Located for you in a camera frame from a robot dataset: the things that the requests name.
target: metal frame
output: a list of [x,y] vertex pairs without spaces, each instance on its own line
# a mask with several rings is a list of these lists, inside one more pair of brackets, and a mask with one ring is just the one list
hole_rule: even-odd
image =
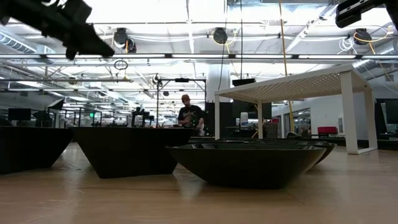
[[[199,84],[198,86],[201,88],[201,90],[197,90],[197,91],[204,91],[205,92],[205,101],[207,98],[207,80],[206,79],[192,79],[192,78],[186,78],[184,80],[188,80],[188,82],[195,82],[196,84],[198,84],[197,82],[204,82],[205,83],[205,89],[203,89]],[[159,88],[159,83],[165,81],[165,83],[162,85],[162,88]],[[159,125],[159,92],[160,91],[173,91],[173,90],[162,90],[164,87],[167,86],[167,84],[169,84],[170,82],[178,82],[178,78],[165,78],[165,79],[158,79],[157,83],[156,83],[156,127],[158,127]]]
[[[303,88],[306,83],[314,86],[311,80],[326,80],[315,84],[319,91],[313,88]],[[284,87],[283,96],[272,95],[272,90]],[[364,92],[366,124],[368,129],[369,148],[358,149],[356,135],[356,123],[354,114],[354,92]],[[358,75],[352,65],[317,70],[314,72],[278,78],[259,83],[237,86],[227,90],[215,91],[215,137],[220,138],[220,97],[233,98],[251,103],[268,103],[281,100],[296,100],[298,98],[310,98],[316,96],[330,96],[342,94],[344,129],[346,136],[346,148],[348,154],[362,154],[377,149],[376,125],[374,120],[374,100],[369,83]],[[262,119],[262,107],[259,108],[259,121]],[[259,139],[262,139],[262,129],[259,128]]]

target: person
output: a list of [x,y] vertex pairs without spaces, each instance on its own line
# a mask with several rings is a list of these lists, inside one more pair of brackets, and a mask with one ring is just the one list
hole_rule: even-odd
[[188,95],[182,95],[182,103],[185,105],[178,114],[178,124],[184,128],[194,128],[194,135],[201,136],[203,132],[203,111],[199,106],[191,105]]

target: ceiling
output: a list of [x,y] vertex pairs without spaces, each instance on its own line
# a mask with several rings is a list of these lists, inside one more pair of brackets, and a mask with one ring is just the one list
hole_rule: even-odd
[[[274,3],[262,3],[269,1],[245,0],[242,11],[239,1],[228,1],[228,7],[225,7],[224,0],[86,0],[85,2],[93,8],[88,22],[94,24],[97,34],[112,45],[119,54],[123,54],[124,51],[113,44],[113,34],[118,27],[127,29],[129,37],[136,43],[138,54],[227,54],[228,52],[231,54],[282,54],[279,6]],[[391,27],[388,13],[382,7],[365,12],[361,21],[340,29],[335,25],[336,6],[329,4],[329,1],[286,2],[289,4],[282,5],[282,17],[285,21],[284,40],[287,54],[372,54],[369,45],[351,43],[352,35],[357,28],[366,28],[373,40],[380,39],[373,43],[373,46],[376,53],[382,53],[378,49],[382,49],[383,45],[394,40],[397,35],[395,28]],[[226,27],[229,36],[228,48],[216,44],[212,39],[212,33],[217,27]],[[65,48],[60,41],[44,38],[39,31],[19,21],[12,20],[6,27],[0,27],[0,34],[6,34],[33,49],[46,46],[52,49],[53,53],[65,53]],[[0,52],[2,54],[22,53],[2,44],[0,44]],[[216,71],[214,65],[221,66],[220,60],[195,60],[194,58],[126,60],[129,66],[125,70],[117,70],[114,67],[114,60],[103,59],[77,60],[76,62],[58,59],[52,60],[51,64],[45,64],[37,60],[13,58],[7,59],[6,62],[8,63],[4,66],[6,69],[10,69],[11,65],[23,67],[23,72],[14,70],[18,74],[15,74],[13,78],[46,77],[55,80],[39,83],[46,88],[133,89],[134,91],[101,94],[97,90],[84,93],[69,91],[53,91],[53,93],[56,96],[79,96],[93,103],[120,103],[120,106],[111,105],[114,109],[125,110],[126,105],[123,106],[121,103],[130,103],[132,106],[141,105],[153,113],[156,111],[156,91],[145,92],[144,89],[156,89],[153,82],[156,75],[162,79],[181,77],[206,79],[210,75],[219,75],[220,70]],[[240,77],[241,73],[242,77],[255,78],[258,82],[285,76],[285,67],[281,60],[244,61],[243,66],[239,60],[226,59],[223,63],[224,69],[227,68],[232,80]],[[294,75],[341,63],[344,62],[289,62],[287,73]],[[393,63],[386,65],[386,70],[392,74],[396,71]],[[373,78],[371,85],[388,85],[395,88],[396,82],[385,82],[382,76],[383,69],[370,68],[369,73],[365,72],[363,76],[365,78],[372,78],[371,75],[380,76]],[[9,78],[11,74],[0,73],[3,78]],[[71,77],[87,80],[113,80],[112,82],[78,82],[77,84],[56,82],[56,80]],[[124,77],[130,81],[119,82]],[[11,87],[35,88],[21,83],[12,83]],[[162,102],[160,115],[178,111],[182,106],[179,100],[183,94],[179,90],[182,89],[187,90],[191,98],[195,99],[196,102],[193,103],[204,106],[203,82],[170,82],[163,88],[170,91],[169,96],[160,93]],[[86,103],[69,100],[75,103]]]

